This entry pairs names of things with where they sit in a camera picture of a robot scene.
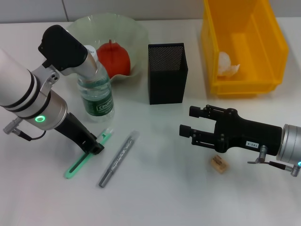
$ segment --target pen holder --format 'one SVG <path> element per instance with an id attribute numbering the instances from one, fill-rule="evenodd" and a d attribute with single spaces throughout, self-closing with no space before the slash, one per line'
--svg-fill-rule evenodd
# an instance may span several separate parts
<path id="1" fill-rule="evenodd" d="M 182 103 L 187 73 L 183 43 L 149 45 L 150 104 Z"/>

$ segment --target plastic water bottle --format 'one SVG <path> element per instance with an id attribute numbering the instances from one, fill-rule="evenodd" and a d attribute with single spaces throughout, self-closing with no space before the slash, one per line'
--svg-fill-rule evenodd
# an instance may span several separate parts
<path id="1" fill-rule="evenodd" d="M 98 61 L 95 48 L 85 47 L 96 61 L 97 73 L 91 79 L 78 75 L 78 88 L 89 117 L 94 121 L 105 121 L 114 115 L 110 79 L 105 67 Z"/>

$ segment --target yellow storage box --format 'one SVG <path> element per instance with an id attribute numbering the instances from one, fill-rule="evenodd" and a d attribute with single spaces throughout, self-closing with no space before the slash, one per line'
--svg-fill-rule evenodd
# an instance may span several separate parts
<path id="1" fill-rule="evenodd" d="M 211 92 L 223 95 L 267 93 L 281 84 L 288 45 L 268 0 L 204 0 L 201 39 Z M 240 65 L 219 76 L 219 53 Z"/>

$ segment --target bottle cap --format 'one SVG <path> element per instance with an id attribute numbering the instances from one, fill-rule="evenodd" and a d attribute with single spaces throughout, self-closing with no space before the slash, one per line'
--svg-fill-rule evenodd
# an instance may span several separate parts
<path id="1" fill-rule="evenodd" d="M 88 52 L 93 56 L 95 62 L 98 60 L 96 49 L 93 46 L 86 45 L 85 46 Z"/>

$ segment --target wooden block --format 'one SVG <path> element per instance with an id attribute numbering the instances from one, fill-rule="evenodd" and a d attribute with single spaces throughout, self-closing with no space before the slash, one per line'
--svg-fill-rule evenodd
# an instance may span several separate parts
<path id="1" fill-rule="evenodd" d="M 223 173 L 229 168 L 229 164 L 219 155 L 214 156 L 210 163 L 219 173 Z"/>

